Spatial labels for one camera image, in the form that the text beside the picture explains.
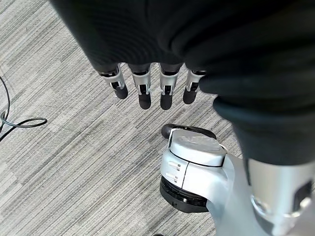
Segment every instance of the gray carpet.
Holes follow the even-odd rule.
[[[48,2],[0,0],[0,75],[11,94],[9,121],[49,120],[0,143],[0,236],[215,235],[208,213],[178,212],[158,189],[165,123],[210,129],[240,155],[229,123],[211,106],[214,96],[199,93],[185,105],[182,68],[173,107],[163,111],[154,64],[153,103],[144,111],[126,65],[123,72],[129,96],[121,101]],[[0,111],[5,108],[0,87]]]

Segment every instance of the silver metal joint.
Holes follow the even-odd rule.
[[[120,68],[120,64],[117,66],[116,71],[112,73],[100,72],[98,73],[102,78],[107,82],[107,84],[112,87],[114,90],[123,89],[125,87],[125,80]]]
[[[175,75],[164,75],[160,67],[160,88],[161,94],[173,95],[177,82],[178,73]]]
[[[145,86],[145,93],[150,94],[150,87],[151,87],[151,71],[149,70],[148,73],[144,75],[137,75],[132,74],[134,85],[137,88],[138,94],[143,94],[143,89],[141,89],[141,85]]]
[[[314,170],[315,162],[278,166],[249,160],[252,206],[256,215],[272,225],[271,235],[287,235],[311,204],[308,186]]]
[[[187,74],[187,80],[186,80],[186,89],[188,92],[190,92],[191,87],[192,87],[192,83],[199,83],[199,80],[204,76],[204,74],[202,75],[197,75],[195,73],[193,73],[191,70],[188,71]]]

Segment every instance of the black fingertip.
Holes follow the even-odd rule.
[[[151,96],[150,94],[139,95],[140,107],[144,110],[149,109],[151,106]]]
[[[171,108],[172,99],[173,99],[172,95],[169,95],[169,94],[162,95],[161,94],[161,103],[160,104],[161,104],[161,107],[163,110],[168,110]]]
[[[197,93],[195,91],[187,91],[187,89],[185,88],[183,101],[185,104],[191,104],[195,101],[196,96]]]
[[[128,90],[126,85],[124,86],[123,89],[120,89],[119,87],[115,90],[115,94],[117,95],[118,98],[120,99],[125,99],[128,96]]]
[[[162,129],[161,129],[161,134],[164,138],[168,139],[170,134],[171,134],[171,130],[172,128],[175,127],[175,124],[165,124],[163,125]]]

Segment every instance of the black cable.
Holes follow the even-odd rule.
[[[27,120],[24,120],[18,124],[13,124],[13,123],[10,123],[7,121],[7,118],[9,116],[9,112],[10,112],[10,95],[9,95],[9,91],[8,91],[8,88],[6,87],[5,85],[5,82],[3,81],[3,79],[1,78],[0,76],[0,80],[4,86],[4,89],[5,89],[5,92],[6,92],[6,97],[7,97],[7,112],[2,112],[1,115],[0,115],[0,119],[2,121],[2,124],[0,126],[0,133],[3,129],[3,126],[4,124],[6,125],[9,125],[9,126],[12,126],[11,129],[9,129],[7,132],[5,132],[5,134],[3,134],[1,137],[0,137],[0,142],[9,134],[11,133],[14,129],[16,128],[34,128],[34,127],[38,127],[38,126],[41,126],[41,125],[44,125],[47,123],[47,119],[46,118],[31,118],[31,119],[27,119]],[[30,121],[34,121],[34,120],[42,120],[43,122],[41,123],[38,123],[38,124],[31,124],[31,125],[22,125],[24,123],[27,123],[27,122],[30,122]]]

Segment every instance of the robotic hand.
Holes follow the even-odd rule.
[[[314,234],[315,204],[307,188],[315,163],[294,167],[260,165],[256,171],[268,173],[268,185],[255,189],[259,182],[248,185],[243,160],[228,153],[211,131],[167,124],[162,135],[169,141],[161,162],[160,192],[174,208],[185,213],[209,211],[218,236]],[[274,195],[276,188],[282,196]],[[268,208],[257,196],[264,203],[272,204],[275,198],[283,203]],[[284,217],[271,214],[270,209],[279,212],[290,201],[296,203],[294,212]]]
[[[131,68],[144,109],[151,103],[151,62],[160,62],[163,109],[171,106],[182,63],[190,69],[186,103],[198,88],[218,94],[214,108],[231,121],[243,153],[241,179],[250,191],[242,197],[252,206],[246,211],[266,233],[289,233],[312,201],[314,1],[51,3],[119,98],[127,97],[120,62]]]

